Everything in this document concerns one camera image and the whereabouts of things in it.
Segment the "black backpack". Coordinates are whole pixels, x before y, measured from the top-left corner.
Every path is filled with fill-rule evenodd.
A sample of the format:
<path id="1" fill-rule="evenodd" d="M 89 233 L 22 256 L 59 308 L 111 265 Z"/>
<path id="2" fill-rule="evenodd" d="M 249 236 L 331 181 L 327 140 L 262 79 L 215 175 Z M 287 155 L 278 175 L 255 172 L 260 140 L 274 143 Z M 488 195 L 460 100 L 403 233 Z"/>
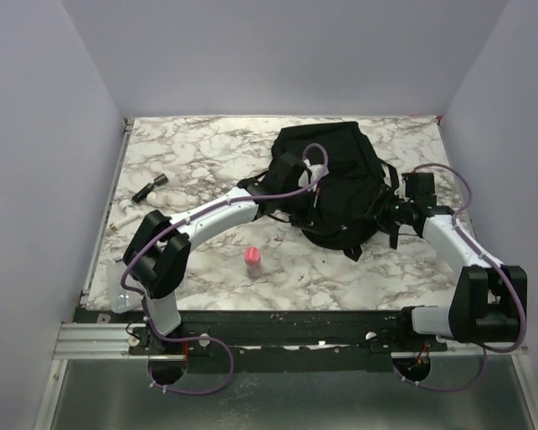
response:
<path id="1" fill-rule="evenodd" d="M 356 262 L 361 246 L 379 231 L 375 204 L 382 194 L 398 187 L 396 170 L 388 168 L 391 183 L 387 184 L 386 163 L 356 122 L 285 127 L 273 143 L 271 162 L 286 152 L 299 157 L 311 143 L 322 145 L 329 159 L 328 174 L 319 183 L 323 224 L 300 230 L 312 244 L 342 251 Z"/>

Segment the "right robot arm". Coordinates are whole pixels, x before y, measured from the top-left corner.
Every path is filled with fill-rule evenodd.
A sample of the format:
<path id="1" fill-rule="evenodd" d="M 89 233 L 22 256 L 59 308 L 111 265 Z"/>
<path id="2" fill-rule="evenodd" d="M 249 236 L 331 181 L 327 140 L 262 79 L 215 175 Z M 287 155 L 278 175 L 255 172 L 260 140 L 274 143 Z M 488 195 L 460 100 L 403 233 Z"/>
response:
<path id="1" fill-rule="evenodd" d="M 405 225 L 444 258 L 456 274 L 447 306 L 412 306 L 406 322 L 395 327 L 396 344 L 413 351 L 427 336 L 473 343 L 505 353 L 517 349 L 526 333 L 527 275 L 506 265 L 479 245 L 459 223 L 460 212 L 437 203 L 434 175 L 414 170 L 403 174 L 404 197 L 390 192 L 375 221 L 396 249 Z"/>

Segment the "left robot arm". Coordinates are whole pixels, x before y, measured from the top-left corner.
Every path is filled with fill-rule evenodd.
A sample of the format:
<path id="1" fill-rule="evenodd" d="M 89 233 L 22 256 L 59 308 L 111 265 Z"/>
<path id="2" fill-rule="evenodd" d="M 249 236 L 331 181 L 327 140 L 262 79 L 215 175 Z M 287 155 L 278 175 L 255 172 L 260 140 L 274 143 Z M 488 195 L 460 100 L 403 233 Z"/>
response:
<path id="1" fill-rule="evenodd" d="M 120 284 L 141 295 L 144 320 L 152 329 L 150 342 L 160 353 L 172 353 L 180 345 L 175 291 L 185 279 L 190 254 L 228 229 L 315 196 L 328 164 L 325 148 L 311 143 L 301 156 L 282 154 L 264 173 L 242 180 L 209 203 L 172 216 L 152 211 L 143 218 L 123 255 Z"/>

